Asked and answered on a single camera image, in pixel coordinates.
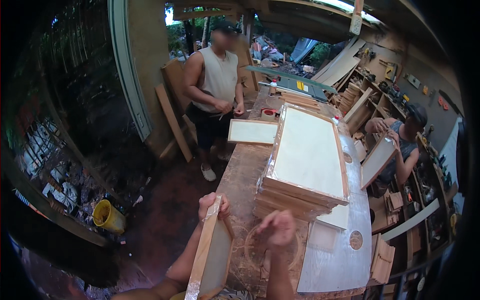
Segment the concrete floor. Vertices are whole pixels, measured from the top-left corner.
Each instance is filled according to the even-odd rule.
[[[245,98],[251,109],[256,93]],[[126,244],[118,251],[120,280],[111,288],[85,287],[81,279],[50,265],[36,254],[23,250],[22,262],[27,274],[45,299],[106,299],[132,288],[150,288],[160,282],[171,264],[185,248],[198,222],[198,200],[214,192],[227,162],[214,160],[217,180],[207,182],[200,161],[190,163],[179,153],[165,169],[157,169],[142,191],[144,200],[127,216]]]

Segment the hand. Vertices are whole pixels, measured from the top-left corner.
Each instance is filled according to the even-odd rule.
[[[232,110],[233,105],[225,100],[217,99],[214,107],[215,109],[220,110],[220,112],[222,112],[223,114],[227,114]]]
[[[372,124],[373,124],[373,129],[377,133],[382,133],[388,130],[388,126],[387,124],[385,124],[385,121],[382,118],[373,118]]]
[[[243,102],[242,102],[242,103],[239,103],[239,104],[237,105],[237,108],[235,108],[235,109],[233,110],[233,113],[234,113],[235,116],[237,116],[237,117],[243,115],[244,112],[245,112],[245,107],[244,107],[244,105],[243,105]]]
[[[257,233],[262,233],[266,228],[273,230],[268,238],[268,248],[272,252],[283,250],[293,239],[296,225],[292,213],[289,210],[282,212],[276,210],[266,216],[257,229]]]
[[[223,220],[230,215],[230,201],[225,194],[220,193],[218,195],[222,196],[222,202],[220,203],[220,211],[218,212],[218,219]],[[211,192],[210,194],[200,198],[200,200],[198,201],[200,204],[200,208],[198,209],[198,219],[201,226],[203,226],[203,220],[207,215],[207,210],[215,202],[216,196],[217,194],[215,192]]]
[[[400,147],[400,141],[398,140],[398,133],[396,133],[394,130],[389,129],[387,130],[387,136],[388,138],[392,139],[395,141],[395,147]]]

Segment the tank top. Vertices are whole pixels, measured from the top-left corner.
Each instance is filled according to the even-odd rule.
[[[407,140],[404,140],[400,137],[398,131],[400,130],[400,126],[403,124],[402,121],[396,120],[390,128],[394,130],[398,134],[398,141],[400,142],[400,151],[402,152],[403,161],[405,162],[407,158],[410,156],[410,153],[415,149],[418,148],[417,143],[412,143]],[[384,183],[389,184],[393,179],[396,172],[396,163],[395,158],[387,164],[385,169],[378,175],[378,179]]]
[[[235,86],[237,85],[237,66],[238,57],[225,51],[225,58],[219,58],[210,47],[198,50],[204,57],[205,81],[199,87],[201,90],[209,92],[213,97],[233,103],[235,99]],[[199,109],[217,113],[219,110],[215,107],[192,101]]]

